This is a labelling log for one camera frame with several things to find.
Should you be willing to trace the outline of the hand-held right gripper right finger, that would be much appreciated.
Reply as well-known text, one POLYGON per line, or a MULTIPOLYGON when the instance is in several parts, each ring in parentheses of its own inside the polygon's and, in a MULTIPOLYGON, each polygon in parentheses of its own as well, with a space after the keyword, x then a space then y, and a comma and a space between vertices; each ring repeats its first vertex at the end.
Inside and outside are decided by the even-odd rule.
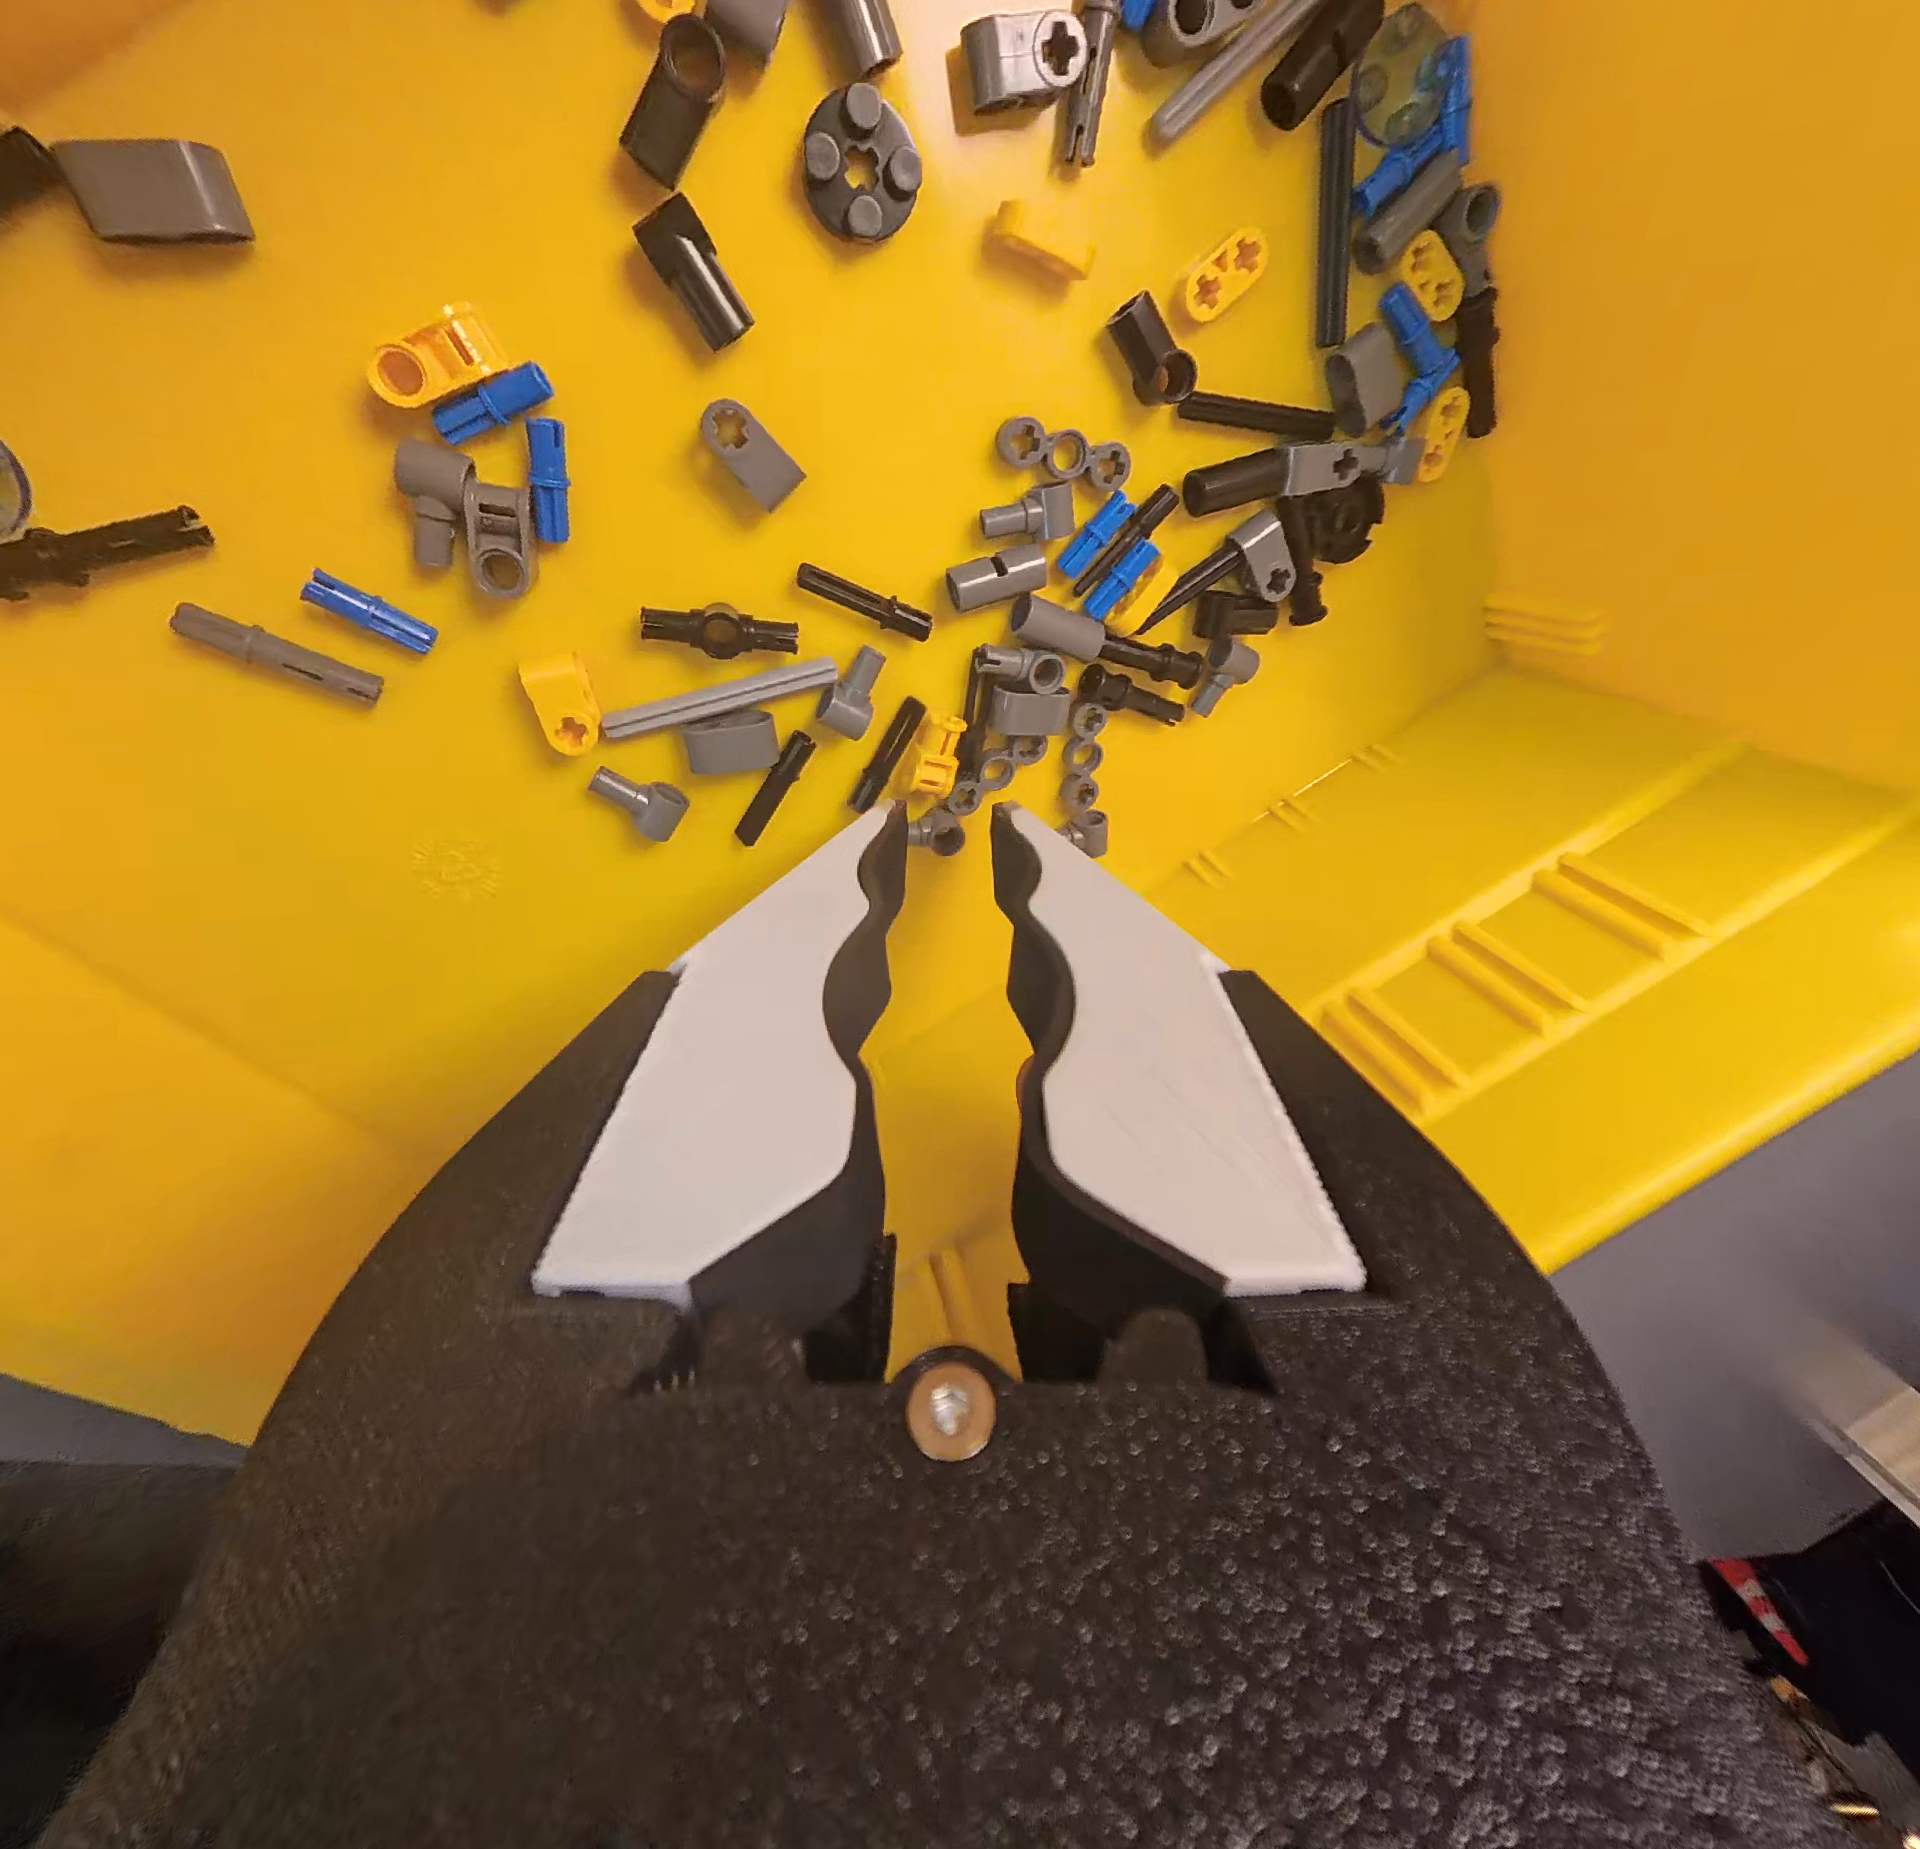
POLYGON ((1249 1309, 1368 1275, 1243 1014, 1253 985, 1037 813, 990 828, 1026 1041, 1021 1377, 1270 1385, 1249 1309))

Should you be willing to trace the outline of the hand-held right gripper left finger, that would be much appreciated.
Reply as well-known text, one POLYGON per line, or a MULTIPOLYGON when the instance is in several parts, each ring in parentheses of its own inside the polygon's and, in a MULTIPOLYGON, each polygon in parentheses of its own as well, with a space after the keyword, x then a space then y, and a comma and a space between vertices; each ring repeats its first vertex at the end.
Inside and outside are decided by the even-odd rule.
POLYGON ((906 852, 906 810, 869 810, 666 970, 537 1295, 673 1309, 693 1350, 720 1314, 766 1316, 817 1381, 885 1377, 897 1248, 862 1051, 906 852))

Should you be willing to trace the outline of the yellow plastic bin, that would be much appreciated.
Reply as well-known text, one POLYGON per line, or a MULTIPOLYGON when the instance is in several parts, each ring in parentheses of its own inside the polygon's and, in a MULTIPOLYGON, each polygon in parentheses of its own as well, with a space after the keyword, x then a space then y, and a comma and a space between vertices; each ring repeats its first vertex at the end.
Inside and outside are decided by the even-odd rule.
MULTIPOLYGON (((4 0, 4 123, 225 154, 253 243, 4 216, 4 443, 72 532, 214 547, 4 603, 4 1370, 249 1441, 426 1177, 626 981, 846 823, 824 741, 648 847, 518 685, 713 679, 643 605, 945 610, 997 424, 1236 449, 1102 323, 1163 301, 1206 390, 1322 397, 1316 137, 1264 66, 1117 46, 1096 164, 977 116, 966 22, 890 0, 916 213, 844 243, 804 121, 822 0, 730 56, 684 189, 756 326, 708 349, 636 248, 636 0, 4 0)), ((1916 1047, 1916 0, 1417 0, 1473 37, 1501 183, 1499 429, 1395 492, 1330 616, 1210 720, 1120 725, 1111 868, 1261 972, 1532 1260, 1671 1200, 1916 1047)))

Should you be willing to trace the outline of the pile of mixed lego parts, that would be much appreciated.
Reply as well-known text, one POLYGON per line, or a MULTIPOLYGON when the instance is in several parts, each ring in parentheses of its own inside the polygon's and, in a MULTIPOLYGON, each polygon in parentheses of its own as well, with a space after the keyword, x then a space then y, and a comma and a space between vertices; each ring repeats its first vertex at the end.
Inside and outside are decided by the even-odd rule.
MULTIPOLYGON (((72 76, 106 51, 114 35, 138 27, 141 19, 160 13, 164 0, 104 0, 83 8, 77 0, 4 0, 4 98, 29 94, 41 99, 54 92, 63 76, 72 76)), ((669 192, 684 173, 684 156, 705 132, 705 121, 718 108, 728 84, 724 57, 727 33, 730 41, 754 47, 748 30, 735 30, 727 13, 715 8, 707 15, 695 13, 682 2, 679 17, 666 17, 660 37, 660 57, 646 79, 635 118, 622 132, 622 145, 636 164, 653 173, 662 194, 648 216, 636 225, 644 249, 664 291, 689 310, 689 319, 701 330, 708 345, 733 347, 754 323, 754 313, 720 263, 708 225, 684 194, 669 192)), ((822 108, 809 118, 800 144, 799 183, 818 219, 844 243, 877 243, 906 218, 906 209, 924 183, 924 159, 903 121, 886 99, 874 76, 899 60, 901 41, 890 33, 885 0, 869 4, 877 11, 871 33, 879 47, 866 60, 855 60, 852 86, 828 92, 822 108)), ((1047 11, 1039 23, 1039 47, 1032 60, 1063 60, 1069 76, 1076 78, 1087 54, 1083 30, 1069 11, 1047 11)), ((4 111, 4 212, 33 201, 45 188, 72 183, 81 205, 88 209, 90 225, 106 240, 123 243, 160 246, 169 251, 193 243, 246 246, 253 241, 253 222, 241 201, 238 188, 228 173, 228 162, 212 145, 180 139, 118 139, 118 141, 60 141, 58 145, 31 133, 4 111)), ((467 301, 433 316, 426 328, 408 330, 391 337, 373 352, 368 378, 376 396, 388 403, 379 409, 388 419, 426 416, 425 424, 408 428, 408 439, 399 443, 397 492, 407 500, 412 526, 415 560, 423 574, 443 574, 451 568, 459 547, 467 552, 478 594, 490 602, 509 602, 524 596, 537 580, 537 536, 544 543, 562 543, 571 534, 567 451, 562 422, 537 409, 549 409, 552 385, 539 363, 513 366, 506 345, 490 339, 492 330, 467 301), (531 483, 501 486, 485 479, 470 447, 492 439, 509 424, 527 426, 531 483)), ((800 468, 781 443, 751 416, 748 407, 733 397, 708 403, 701 417, 701 434, 713 455, 733 468, 738 483, 766 512, 800 483, 800 468)), ((190 547, 212 547, 212 530, 201 515, 183 506, 155 515, 128 518, 74 532, 56 534, 31 526, 35 494, 29 473, 15 463, 18 458, 4 443, 4 596, 26 597, 38 590, 52 590, 58 602, 68 602, 72 588, 83 586, 101 566, 171 556, 190 547)), ((803 581, 817 591, 831 588, 843 605, 852 605, 869 617, 881 617, 888 627, 923 636, 933 625, 920 610, 869 591, 833 576, 817 576, 803 566, 803 581)), ((326 608, 373 634, 425 654, 434 641, 426 624, 397 610, 382 608, 373 594, 357 591, 338 578, 314 574, 305 588, 305 600, 326 608)), ((241 659, 262 666, 310 692, 341 699, 342 706, 368 706, 379 700, 381 679, 350 668, 338 659, 329 660, 308 652, 301 642, 288 642, 272 633, 253 629, 186 605, 174 616, 186 617, 186 636, 204 651, 219 648, 228 660, 241 659)), ((654 613, 646 624, 650 636, 673 634, 707 647, 711 652, 748 651, 762 647, 795 651, 797 633, 773 624, 766 633, 752 617, 733 610, 713 608, 701 613, 654 613)), ((531 700, 543 717, 543 730, 557 755, 581 753, 597 743, 603 720, 585 668, 562 659, 564 666, 524 670, 531 700)), ((839 688, 824 691, 822 730, 840 725, 836 733, 862 733, 866 706, 852 692, 852 677, 874 673, 881 662, 872 657, 844 681, 827 664, 822 683, 839 681, 839 688)), ((895 722, 901 730, 885 745, 855 791, 852 813, 864 815, 892 783, 890 763, 897 761, 918 717, 903 705, 904 715, 895 722)), ((747 852, 764 823, 779 808, 782 791, 799 777, 797 763, 782 763, 775 743, 766 745, 775 763, 775 783, 769 783, 737 832, 737 847, 747 852)), ((633 816, 635 826, 648 838, 666 838, 684 813, 684 798, 673 787, 629 787, 613 775, 597 777, 590 791, 633 816)), ((12 919, 26 913, 29 835, 4 832, 4 910, 12 919)))

